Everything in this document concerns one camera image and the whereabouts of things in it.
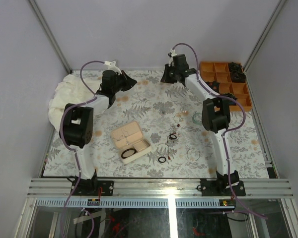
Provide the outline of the beige jewelry box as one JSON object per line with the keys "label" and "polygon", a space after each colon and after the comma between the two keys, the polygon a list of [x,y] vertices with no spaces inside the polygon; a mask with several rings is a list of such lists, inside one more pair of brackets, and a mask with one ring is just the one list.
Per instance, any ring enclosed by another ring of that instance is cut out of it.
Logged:
{"label": "beige jewelry box", "polygon": [[[110,136],[114,145],[119,150],[120,160],[123,164],[129,164],[152,151],[152,145],[145,138],[137,121],[129,122],[114,129]],[[128,148],[135,148],[137,153],[126,159],[122,159],[122,152]]]}

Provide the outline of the black bangle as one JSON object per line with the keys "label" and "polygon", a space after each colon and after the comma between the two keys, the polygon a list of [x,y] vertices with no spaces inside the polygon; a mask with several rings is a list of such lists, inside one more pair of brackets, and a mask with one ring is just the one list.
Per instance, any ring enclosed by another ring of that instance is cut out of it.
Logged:
{"label": "black bangle", "polygon": [[122,159],[126,159],[126,158],[128,158],[128,157],[130,157],[130,156],[132,156],[132,155],[134,155],[134,154],[136,154],[136,153],[137,153],[137,151],[136,151],[135,148],[128,148],[128,149],[126,149],[126,150],[124,150],[124,151],[122,152],[122,154],[121,154],[121,158],[122,158]]}

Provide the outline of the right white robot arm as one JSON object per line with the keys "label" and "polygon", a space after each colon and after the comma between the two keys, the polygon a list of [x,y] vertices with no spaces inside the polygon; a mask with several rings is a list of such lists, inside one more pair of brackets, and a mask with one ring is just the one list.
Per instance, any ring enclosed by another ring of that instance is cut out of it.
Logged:
{"label": "right white robot arm", "polygon": [[162,83],[181,83],[203,102],[202,125],[211,132],[217,162],[217,191],[229,195],[234,190],[234,183],[239,181],[235,167],[229,163],[230,150],[227,130],[230,123],[228,98],[214,91],[202,80],[196,69],[190,68],[184,54],[168,54],[169,63],[165,65]]}

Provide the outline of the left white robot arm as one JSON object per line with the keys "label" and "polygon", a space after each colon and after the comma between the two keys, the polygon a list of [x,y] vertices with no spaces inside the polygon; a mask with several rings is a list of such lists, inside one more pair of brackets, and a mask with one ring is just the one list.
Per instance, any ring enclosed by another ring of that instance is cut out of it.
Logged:
{"label": "left white robot arm", "polygon": [[92,98],[83,103],[66,104],[60,122],[59,135],[65,147],[73,152],[76,163],[76,177],[84,179],[81,189],[87,195],[95,195],[99,184],[93,180],[95,168],[88,144],[93,134],[94,115],[100,115],[110,108],[120,91],[128,91],[137,84],[123,70],[105,70],[99,89]]}

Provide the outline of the black flower orange dots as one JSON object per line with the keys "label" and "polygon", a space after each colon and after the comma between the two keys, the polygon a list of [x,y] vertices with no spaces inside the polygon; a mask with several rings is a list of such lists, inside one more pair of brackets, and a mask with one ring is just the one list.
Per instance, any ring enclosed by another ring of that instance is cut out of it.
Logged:
{"label": "black flower orange dots", "polygon": [[212,81],[212,82],[209,82],[209,81],[206,81],[206,84],[215,92],[219,93],[219,87],[220,87],[220,84],[216,81]]}

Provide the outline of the orange wooden divided tray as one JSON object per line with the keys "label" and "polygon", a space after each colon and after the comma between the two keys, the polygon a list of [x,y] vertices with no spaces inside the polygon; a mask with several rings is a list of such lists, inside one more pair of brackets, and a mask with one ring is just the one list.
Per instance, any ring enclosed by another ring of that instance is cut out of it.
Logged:
{"label": "orange wooden divided tray", "polygon": [[232,93],[237,98],[237,102],[243,106],[244,110],[249,112],[252,110],[252,101],[250,99],[247,82],[234,83],[231,81],[231,72],[228,67],[229,63],[230,62],[200,62],[199,71],[201,78],[205,82],[218,82],[220,84],[219,93],[221,95],[224,93]]}

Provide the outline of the black fabric flower top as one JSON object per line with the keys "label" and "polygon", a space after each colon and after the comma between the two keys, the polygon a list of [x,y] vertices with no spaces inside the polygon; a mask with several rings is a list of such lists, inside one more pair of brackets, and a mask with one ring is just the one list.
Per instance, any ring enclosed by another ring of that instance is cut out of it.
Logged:
{"label": "black fabric flower top", "polygon": [[242,65],[239,64],[239,63],[236,63],[236,62],[230,62],[228,64],[228,67],[229,67],[229,71],[230,72],[233,72],[233,71],[243,71]]}

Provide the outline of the black fabric flower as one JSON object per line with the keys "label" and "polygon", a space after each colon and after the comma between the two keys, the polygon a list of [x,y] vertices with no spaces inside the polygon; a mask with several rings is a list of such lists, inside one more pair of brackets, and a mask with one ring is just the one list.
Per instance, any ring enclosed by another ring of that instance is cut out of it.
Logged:
{"label": "black fabric flower", "polygon": [[233,71],[243,71],[242,65],[239,64],[239,63],[236,63],[236,62],[230,62],[228,64],[228,67],[229,67],[229,71],[230,72],[233,72]]}
{"label": "black fabric flower", "polygon": [[231,81],[234,83],[244,83],[246,75],[242,71],[233,71],[230,73]]}

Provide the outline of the black flower green swirls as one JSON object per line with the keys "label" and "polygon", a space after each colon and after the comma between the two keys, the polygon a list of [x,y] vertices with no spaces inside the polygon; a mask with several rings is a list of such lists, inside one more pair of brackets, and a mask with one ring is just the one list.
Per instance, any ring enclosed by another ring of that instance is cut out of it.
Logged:
{"label": "black flower green swirls", "polygon": [[232,98],[234,100],[237,100],[237,98],[232,93],[224,93],[224,94],[222,94],[222,96],[229,97],[229,98]]}

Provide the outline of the white crumpled cloth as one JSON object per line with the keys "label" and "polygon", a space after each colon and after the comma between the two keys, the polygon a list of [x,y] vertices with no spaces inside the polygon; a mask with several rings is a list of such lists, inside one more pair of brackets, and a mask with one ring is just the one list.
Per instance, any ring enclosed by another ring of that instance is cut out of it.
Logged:
{"label": "white crumpled cloth", "polygon": [[54,97],[49,101],[48,118],[55,130],[60,130],[61,118],[67,104],[85,103],[94,97],[101,84],[101,78],[88,77],[84,84],[79,77],[67,75],[55,89]]}

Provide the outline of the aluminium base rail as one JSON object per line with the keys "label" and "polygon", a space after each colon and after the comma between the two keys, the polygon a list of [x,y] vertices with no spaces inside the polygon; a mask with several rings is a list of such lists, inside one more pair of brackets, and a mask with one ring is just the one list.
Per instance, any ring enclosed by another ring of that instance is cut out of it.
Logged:
{"label": "aluminium base rail", "polygon": [[230,192],[210,194],[200,179],[106,178],[110,183],[102,194],[71,195],[72,183],[66,178],[33,178],[27,197],[38,206],[95,208],[229,208],[235,199]]}

